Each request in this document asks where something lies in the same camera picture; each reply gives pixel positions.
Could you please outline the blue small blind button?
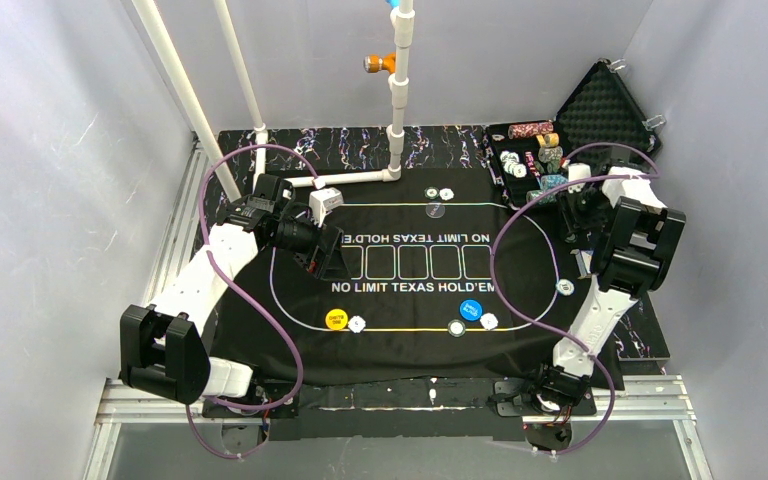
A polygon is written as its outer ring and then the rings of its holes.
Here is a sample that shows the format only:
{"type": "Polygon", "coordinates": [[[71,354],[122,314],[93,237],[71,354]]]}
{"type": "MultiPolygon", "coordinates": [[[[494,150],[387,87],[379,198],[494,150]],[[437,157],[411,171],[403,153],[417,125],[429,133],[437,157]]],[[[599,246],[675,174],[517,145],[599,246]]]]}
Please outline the blue small blind button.
{"type": "Polygon", "coordinates": [[[474,299],[466,299],[459,305],[461,318],[466,322],[476,322],[484,314],[483,306],[474,299]]]}

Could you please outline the white blue poker chip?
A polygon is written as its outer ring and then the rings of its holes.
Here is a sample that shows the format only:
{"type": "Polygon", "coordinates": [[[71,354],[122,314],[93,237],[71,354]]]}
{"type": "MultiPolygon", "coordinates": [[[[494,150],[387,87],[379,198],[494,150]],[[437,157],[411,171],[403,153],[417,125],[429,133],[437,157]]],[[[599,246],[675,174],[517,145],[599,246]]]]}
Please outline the white blue poker chip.
{"type": "Polygon", "coordinates": [[[492,331],[496,329],[499,325],[498,318],[492,313],[485,313],[484,315],[482,315],[480,317],[479,322],[482,328],[487,331],[492,331]]]}
{"type": "Polygon", "coordinates": [[[358,334],[364,331],[366,328],[366,321],[360,316],[353,316],[347,323],[347,328],[350,332],[358,334]]]}
{"type": "Polygon", "coordinates": [[[450,188],[443,188],[439,192],[439,198],[443,201],[451,201],[455,197],[454,191],[450,188]]]}

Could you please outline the green poker chip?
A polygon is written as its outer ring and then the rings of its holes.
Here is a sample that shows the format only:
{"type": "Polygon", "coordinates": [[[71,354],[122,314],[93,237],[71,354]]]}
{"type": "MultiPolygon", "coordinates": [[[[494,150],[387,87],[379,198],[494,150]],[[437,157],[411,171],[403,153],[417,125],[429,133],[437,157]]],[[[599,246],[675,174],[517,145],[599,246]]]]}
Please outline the green poker chip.
{"type": "Polygon", "coordinates": [[[466,333],[466,325],[461,320],[453,319],[448,323],[447,331],[452,337],[459,338],[466,333]]]}
{"type": "Polygon", "coordinates": [[[428,187],[425,189],[424,195],[427,199],[433,200],[436,199],[439,195],[439,190],[435,187],[428,187]]]}

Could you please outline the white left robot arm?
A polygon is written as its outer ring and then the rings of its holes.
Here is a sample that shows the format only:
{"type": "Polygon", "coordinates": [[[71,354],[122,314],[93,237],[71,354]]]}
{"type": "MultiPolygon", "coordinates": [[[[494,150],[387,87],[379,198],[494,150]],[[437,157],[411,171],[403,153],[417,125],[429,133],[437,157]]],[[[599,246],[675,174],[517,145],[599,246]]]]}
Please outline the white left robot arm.
{"type": "Polygon", "coordinates": [[[243,397],[253,370],[211,357],[202,335],[216,304],[261,251],[280,249],[317,279],[349,272],[340,252],[342,229],[325,224],[344,202],[322,182],[307,203],[292,183],[261,175],[251,194],[223,208],[203,246],[173,283],[145,306],[130,305],[120,319],[120,379],[131,388],[190,405],[202,397],[243,397]]]}

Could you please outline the yellow big blind button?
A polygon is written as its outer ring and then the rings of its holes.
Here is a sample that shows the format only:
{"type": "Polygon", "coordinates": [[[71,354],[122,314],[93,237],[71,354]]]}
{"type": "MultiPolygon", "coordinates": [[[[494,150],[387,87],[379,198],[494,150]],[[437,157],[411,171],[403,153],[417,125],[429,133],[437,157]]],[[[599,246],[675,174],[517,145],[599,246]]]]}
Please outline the yellow big blind button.
{"type": "Polygon", "coordinates": [[[325,316],[325,325],[329,330],[341,331],[347,328],[349,316],[343,309],[332,309],[325,316]]]}

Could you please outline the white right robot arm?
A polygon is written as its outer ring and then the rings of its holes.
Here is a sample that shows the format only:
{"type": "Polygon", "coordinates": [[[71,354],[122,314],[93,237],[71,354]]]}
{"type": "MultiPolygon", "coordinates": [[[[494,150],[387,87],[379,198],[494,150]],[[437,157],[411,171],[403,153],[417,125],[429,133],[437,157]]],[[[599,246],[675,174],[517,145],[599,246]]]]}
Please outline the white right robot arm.
{"type": "Polygon", "coordinates": [[[642,172],[615,166],[608,176],[599,191],[611,212],[591,256],[591,284],[570,336],[552,351],[552,367],[575,379],[592,376],[617,323],[663,284],[687,222],[658,199],[642,172]]]}

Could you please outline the white light-blue ten chip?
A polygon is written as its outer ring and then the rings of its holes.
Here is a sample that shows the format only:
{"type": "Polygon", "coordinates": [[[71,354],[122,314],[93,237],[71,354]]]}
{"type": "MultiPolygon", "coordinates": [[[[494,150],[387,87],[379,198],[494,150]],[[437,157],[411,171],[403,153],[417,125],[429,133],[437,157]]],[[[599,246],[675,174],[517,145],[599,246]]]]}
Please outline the white light-blue ten chip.
{"type": "Polygon", "coordinates": [[[556,290],[560,295],[571,296],[575,291],[575,285],[568,279],[560,279],[556,283],[556,290]]]}

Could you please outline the blue playing card deck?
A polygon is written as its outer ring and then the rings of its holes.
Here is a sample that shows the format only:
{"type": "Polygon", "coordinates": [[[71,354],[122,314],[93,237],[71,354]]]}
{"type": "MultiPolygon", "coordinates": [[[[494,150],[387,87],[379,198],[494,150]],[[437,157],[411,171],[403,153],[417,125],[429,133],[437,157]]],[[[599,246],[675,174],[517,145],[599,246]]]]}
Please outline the blue playing card deck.
{"type": "Polygon", "coordinates": [[[573,251],[572,254],[574,255],[577,268],[579,271],[578,278],[579,279],[590,278],[592,275],[592,271],[591,271],[592,251],[578,249],[573,251]]]}

